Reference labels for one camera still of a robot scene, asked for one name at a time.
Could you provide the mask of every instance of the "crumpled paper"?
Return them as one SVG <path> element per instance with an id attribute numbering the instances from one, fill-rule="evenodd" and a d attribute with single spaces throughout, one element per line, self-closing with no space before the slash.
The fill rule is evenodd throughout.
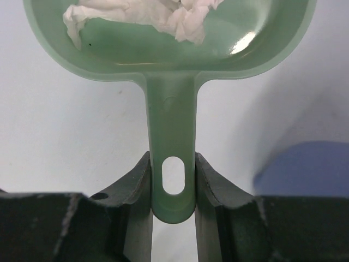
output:
<path id="1" fill-rule="evenodd" d="M 203 21 L 223 0 L 79 0 L 63 14 L 68 36 L 81 50 L 79 36 L 89 19 L 151 25 L 159 32 L 200 44 L 205 38 Z"/>

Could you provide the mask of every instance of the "green plastic object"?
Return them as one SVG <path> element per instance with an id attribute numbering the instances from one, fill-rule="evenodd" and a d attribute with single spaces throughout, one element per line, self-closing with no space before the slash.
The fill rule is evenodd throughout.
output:
<path id="1" fill-rule="evenodd" d="M 62 15 L 75 0 L 24 0 L 29 23 L 61 66 L 84 78 L 133 81 L 146 95 L 152 164 L 152 208 L 166 223 L 195 209 L 195 124 L 199 88 L 211 79 L 241 79 L 275 67 L 298 45 L 315 0 L 225 0 L 204 22 L 200 46 L 178 43 L 151 26 L 92 19 L 81 31 L 82 50 L 67 35 Z M 185 188 L 163 189 L 162 164 L 180 158 Z"/>

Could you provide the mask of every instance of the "green plastic handle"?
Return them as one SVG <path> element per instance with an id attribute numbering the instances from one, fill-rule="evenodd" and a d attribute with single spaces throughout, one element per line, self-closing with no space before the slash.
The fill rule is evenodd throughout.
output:
<path id="1" fill-rule="evenodd" d="M 146 75 L 147 115 L 152 165 L 152 209 L 170 224 L 187 220 L 195 209 L 195 126 L 197 90 L 192 73 Z M 185 167 L 185 186 L 172 195 L 163 188 L 162 166 L 178 157 Z"/>

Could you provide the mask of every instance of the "white tissue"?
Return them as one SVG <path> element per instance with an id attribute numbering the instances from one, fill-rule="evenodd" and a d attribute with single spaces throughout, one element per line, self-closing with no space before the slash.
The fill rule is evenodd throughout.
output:
<path id="1" fill-rule="evenodd" d="M 79 0 L 63 15 L 68 36 L 81 50 L 79 31 L 92 18 L 152 25 L 159 32 L 200 44 L 205 38 L 203 21 L 223 0 Z"/>

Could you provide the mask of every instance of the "white surface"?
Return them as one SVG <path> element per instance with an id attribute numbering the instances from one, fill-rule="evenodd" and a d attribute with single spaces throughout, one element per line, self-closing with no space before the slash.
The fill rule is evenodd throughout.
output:
<path id="1" fill-rule="evenodd" d="M 79 0 L 63 15 L 68 35 L 81 50 L 79 31 L 89 19 L 151 25 L 159 32 L 201 44 L 205 38 L 203 21 L 211 8 L 223 0 Z"/>
<path id="2" fill-rule="evenodd" d="M 276 152 L 303 140 L 349 141 L 349 1 L 319 0 L 308 33 L 257 77 L 211 81 L 199 93 L 197 151 L 252 192 Z M 135 84 L 93 82 L 57 65 L 21 1 L 0 10 L 0 187 L 91 195 L 148 150 L 144 95 Z M 154 220 L 153 261 L 197 261 L 194 220 Z"/>

